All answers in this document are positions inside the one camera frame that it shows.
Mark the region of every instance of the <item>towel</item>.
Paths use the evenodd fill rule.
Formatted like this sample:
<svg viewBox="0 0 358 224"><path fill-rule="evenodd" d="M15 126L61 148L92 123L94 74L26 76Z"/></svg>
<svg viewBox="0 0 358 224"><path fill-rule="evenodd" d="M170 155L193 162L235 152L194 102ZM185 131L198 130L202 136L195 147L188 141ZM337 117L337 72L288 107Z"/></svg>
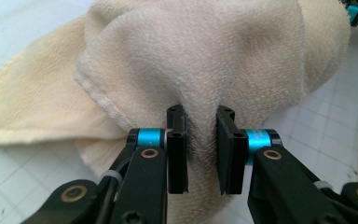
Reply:
<svg viewBox="0 0 358 224"><path fill-rule="evenodd" d="M260 128L342 63L349 18L338 0L97 0L0 68L0 145L75 139L100 175L131 128L188 114L189 193L168 223L201 223L229 202L215 169L215 110Z"/></svg>

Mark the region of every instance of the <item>beige towel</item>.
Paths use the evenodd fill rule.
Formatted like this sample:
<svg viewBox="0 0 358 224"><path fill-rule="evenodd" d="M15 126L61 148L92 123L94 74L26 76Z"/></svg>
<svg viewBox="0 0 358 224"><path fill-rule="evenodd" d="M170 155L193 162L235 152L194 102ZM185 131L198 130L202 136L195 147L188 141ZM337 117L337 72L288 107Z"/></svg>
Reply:
<svg viewBox="0 0 358 224"><path fill-rule="evenodd" d="M168 222L199 223L228 202L217 106L260 127L334 74L349 35L338 0L97 0L0 69L0 145L77 139L100 174L131 128L163 128L166 108L182 104L189 193L169 196Z"/></svg>

